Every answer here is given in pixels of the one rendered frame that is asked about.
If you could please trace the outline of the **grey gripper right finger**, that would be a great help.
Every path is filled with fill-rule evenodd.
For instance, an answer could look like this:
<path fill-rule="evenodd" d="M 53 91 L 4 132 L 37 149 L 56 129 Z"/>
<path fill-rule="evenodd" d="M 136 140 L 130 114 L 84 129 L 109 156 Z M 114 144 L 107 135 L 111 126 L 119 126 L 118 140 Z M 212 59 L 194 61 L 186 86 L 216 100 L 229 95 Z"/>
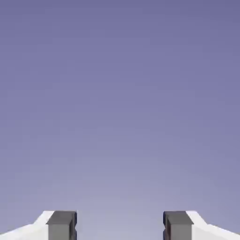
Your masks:
<path fill-rule="evenodd" d="M 240 234 L 208 224 L 197 211 L 164 211 L 163 240 L 240 240 Z"/>

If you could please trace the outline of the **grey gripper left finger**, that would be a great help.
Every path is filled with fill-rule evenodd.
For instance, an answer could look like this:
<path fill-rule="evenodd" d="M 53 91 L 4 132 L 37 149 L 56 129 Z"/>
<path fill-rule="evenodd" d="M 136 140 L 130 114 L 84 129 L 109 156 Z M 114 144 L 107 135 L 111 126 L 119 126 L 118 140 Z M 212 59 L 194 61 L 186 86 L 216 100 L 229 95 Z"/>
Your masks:
<path fill-rule="evenodd" d="M 77 212 L 45 210 L 32 223 L 0 234 L 0 240 L 77 240 Z"/>

